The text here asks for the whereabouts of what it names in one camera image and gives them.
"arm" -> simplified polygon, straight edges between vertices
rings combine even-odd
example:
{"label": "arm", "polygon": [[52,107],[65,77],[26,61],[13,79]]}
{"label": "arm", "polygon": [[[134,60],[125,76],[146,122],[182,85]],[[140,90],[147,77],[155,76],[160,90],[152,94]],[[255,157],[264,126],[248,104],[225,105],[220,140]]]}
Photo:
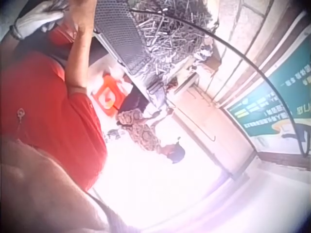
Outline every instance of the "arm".
{"label": "arm", "polygon": [[152,123],[151,128],[154,129],[154,128],[158,125],[158,123],[160,123],[160,122],[163,121],[164,119],[165,119],[165,117],[163,117],[162,119],[157,120],[157,121],[155,121],[154,123]]}
{"label": "arm", "polygon": [[70,0],[69,11],[77,36],[65,67],[65,82],[69,94],[86,94],[89,52],[93,36],[96,0]]}
{"label": "arm", "polygon": [[140,120],[136,120],[135,123],[145,124],[145,123],[147,123],[148,120],[156,119],[160,114],[161,114],[161,111],[157,111],[157,112],[153,113],[151,117],[146,117],[146,118],[142,118]]}
{"label": "arm", "polygon": [[93,30],[78,31],[65,68],[65,82],[69,94],[86,94],[89,50]]}

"orange stool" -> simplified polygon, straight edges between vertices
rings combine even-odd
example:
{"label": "orange stool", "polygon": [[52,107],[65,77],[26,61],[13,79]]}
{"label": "orange stool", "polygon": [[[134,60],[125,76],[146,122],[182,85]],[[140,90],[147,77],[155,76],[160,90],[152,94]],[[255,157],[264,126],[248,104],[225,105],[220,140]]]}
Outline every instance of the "orange stool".
{"label": "orange stool", "polygon": [[126,95],[118,87],[120,81],[115,80],[109,74],[104,75],[103,79],[104,84],[96,94],[92,93],[92,96],[107,116],[114,117]]}

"hand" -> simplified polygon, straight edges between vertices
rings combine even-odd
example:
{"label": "hand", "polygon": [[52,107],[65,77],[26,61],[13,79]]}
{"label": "hand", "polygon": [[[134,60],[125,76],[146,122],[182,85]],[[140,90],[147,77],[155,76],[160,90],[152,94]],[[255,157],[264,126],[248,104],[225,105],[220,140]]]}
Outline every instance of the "hand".
{"label": "hand", "polygon": [[157,111],[155,113],[152,114],[152,118],[156,118],[161,114],[161,111]]}
{"label": "hand", "polygon": [[166,110],[166,113],[167,113],[168,116],[169,116],[169,115],[172,115],[172,114],[174,113],[174,109],[173,109],[173,108],[168,108],[168,109]]}
{"label": "hand", "polygon": [[97,0],[69,0],[69,11],[79,32],[93,32]]}
{"label": "hand", "polygon": [[64,13],[61,11],[47,12],[52,5],[53,1],[44,1],[25,14],[22,18],[17,19],[14,25],[14,33],[16,36],[20,39],[24,39],[39,28],[41,28],[43,32],[52,29],[55,21],[64,16]]}

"white wall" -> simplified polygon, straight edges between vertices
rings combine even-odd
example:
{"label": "white wall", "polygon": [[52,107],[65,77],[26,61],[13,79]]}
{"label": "white wall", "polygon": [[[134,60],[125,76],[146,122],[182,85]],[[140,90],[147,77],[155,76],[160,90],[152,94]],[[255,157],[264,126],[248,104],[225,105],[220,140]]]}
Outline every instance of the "white wall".
{"label": "white wall", "polygon": [[176,114],[229,171],[236,172],[253,148],[231,120],[193,87],[178,96],[174,103],[195,123],[178,109]]}

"fabric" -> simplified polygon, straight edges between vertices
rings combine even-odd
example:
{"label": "fabric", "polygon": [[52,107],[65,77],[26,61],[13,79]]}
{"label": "fabric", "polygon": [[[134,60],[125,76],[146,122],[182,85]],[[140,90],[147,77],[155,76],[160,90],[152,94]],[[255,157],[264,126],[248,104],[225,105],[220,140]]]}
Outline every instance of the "fabric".
{"label": "fabric", "polygon": [[120,106],[118,114],[125,111],[133,110],[135,108],[140,109],[140,111],[143,113],[146,110],[148,104],[149,101],[141,93],[141,91],[134,85],[131,92],[125,97],[122,105]]}
{"label": "fabric", "polygon": [[100,122],[90,99],[68,96],[64,70],[31,52],[1,74],[1,134],[46,151],[84,190],[106,160]]}
{"label": "fabric", "polygon": [[134,143],[138,144],[143,150],[158,151],[160,140],[155,134],[155,129],[145,123],[139,123],[143,119],[142,112],[136,108],[130,111],[118,114],[118,120],[122,129],[126,130]]}
{"label": "fabric", "polygon": [[30,36],[46,23],[55,22],[64,16],[61,11],[47,12],[52,5],[53,1],[42,2],[23,17],[17,19],[15,28],[21,39]]}

